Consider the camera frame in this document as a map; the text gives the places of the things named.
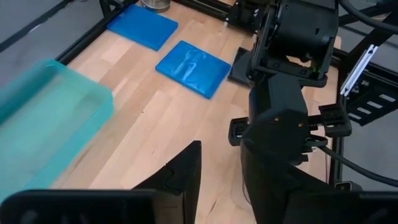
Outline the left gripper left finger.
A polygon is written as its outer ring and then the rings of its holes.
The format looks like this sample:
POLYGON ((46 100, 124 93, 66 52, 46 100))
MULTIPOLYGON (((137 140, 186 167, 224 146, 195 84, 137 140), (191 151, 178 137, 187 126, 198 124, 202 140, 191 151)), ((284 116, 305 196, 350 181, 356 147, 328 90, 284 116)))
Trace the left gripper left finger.
POLYGON ((24 190, 0 204, 0 224, 195 224, 201 142, 192 141, 131 190, 24 190))

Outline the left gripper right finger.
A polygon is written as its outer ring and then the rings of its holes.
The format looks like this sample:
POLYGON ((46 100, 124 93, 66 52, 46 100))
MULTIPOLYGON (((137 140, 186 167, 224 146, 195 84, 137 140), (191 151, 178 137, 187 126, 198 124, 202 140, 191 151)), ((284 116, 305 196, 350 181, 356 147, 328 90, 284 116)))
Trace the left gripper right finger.
POLYGON ((241 163, 257 224, 398 224, 398 192, 337 189, 253 147, 241 163))

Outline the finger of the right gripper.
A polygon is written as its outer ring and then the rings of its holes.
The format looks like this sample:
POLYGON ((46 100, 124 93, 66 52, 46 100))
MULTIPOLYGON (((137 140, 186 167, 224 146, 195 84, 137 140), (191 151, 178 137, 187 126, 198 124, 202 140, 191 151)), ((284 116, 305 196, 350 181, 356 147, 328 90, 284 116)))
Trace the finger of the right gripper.
POLYGON ((232 146, 239 146, 243 132, 248 126, 249 118, 235 118, 230 121, 228 131, 228 141, 232 146))
POLYGON ((347 137, 352 133, 348 114, 341 104, 323 105, 319 111, 326 136, 347 137))

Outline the blue plastic disc case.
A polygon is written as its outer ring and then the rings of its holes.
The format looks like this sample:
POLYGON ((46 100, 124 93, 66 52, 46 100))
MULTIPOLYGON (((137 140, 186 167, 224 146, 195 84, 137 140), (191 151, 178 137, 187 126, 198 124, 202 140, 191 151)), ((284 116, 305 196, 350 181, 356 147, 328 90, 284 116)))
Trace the blue plastic disc case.
POLYGON ((177 30, 178 22, 133 4, 116 16, 106 28, 126 39, 158 51, 177 30))
POLYGON ((155 70, 206 99, 212 98, 231 65, 181 40, 155 70))

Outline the clear jewel case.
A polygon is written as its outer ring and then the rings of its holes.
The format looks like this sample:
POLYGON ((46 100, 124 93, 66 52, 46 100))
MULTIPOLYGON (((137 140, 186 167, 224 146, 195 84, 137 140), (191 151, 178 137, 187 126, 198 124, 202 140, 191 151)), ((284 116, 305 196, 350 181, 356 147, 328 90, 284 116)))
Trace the clear jewel case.
POLYGON ((250 88, 254 84, 256 71, 252 67, 251 51, 242 47, 238 48, 231 70, 228 74, 228 80, 239 85, 250 88))

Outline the teal translucent plastic bin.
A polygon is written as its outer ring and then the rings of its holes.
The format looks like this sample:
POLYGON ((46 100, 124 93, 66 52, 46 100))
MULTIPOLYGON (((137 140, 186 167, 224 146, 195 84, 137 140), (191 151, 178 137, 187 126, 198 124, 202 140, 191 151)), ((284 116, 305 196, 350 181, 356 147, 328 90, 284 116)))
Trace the teal translucent plastic bin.
POLYGON ((0 83, 0 203, 47 189, 114 113, 109 88, 56 60, 0 83))

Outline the silver metal cylinder weight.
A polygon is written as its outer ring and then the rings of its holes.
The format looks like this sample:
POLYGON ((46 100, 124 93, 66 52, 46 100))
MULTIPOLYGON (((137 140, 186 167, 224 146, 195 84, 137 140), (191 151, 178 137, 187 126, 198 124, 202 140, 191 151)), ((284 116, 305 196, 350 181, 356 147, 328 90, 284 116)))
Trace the silver metal cylinder weight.
POLYGON ((141 3, 144 8, 161 13, 170 8, 171 0, 141 0, 141 3))

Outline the silver aluminium bracket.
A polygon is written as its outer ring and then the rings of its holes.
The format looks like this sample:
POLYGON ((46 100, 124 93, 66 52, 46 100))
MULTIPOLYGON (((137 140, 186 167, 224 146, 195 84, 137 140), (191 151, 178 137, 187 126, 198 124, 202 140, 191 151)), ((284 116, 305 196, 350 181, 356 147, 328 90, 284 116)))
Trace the silver aluminium bracket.
POLYGON ((371 58, 377 51, 378 46, 371 44, 360 56, 352 70, 349 72, 346 80, 343 82, 340 88, 341 96, 348 96, 351 89, 354 87, 354 84, 361 76, 362 72, 366 68, 367 64, 370 62, 371 58))

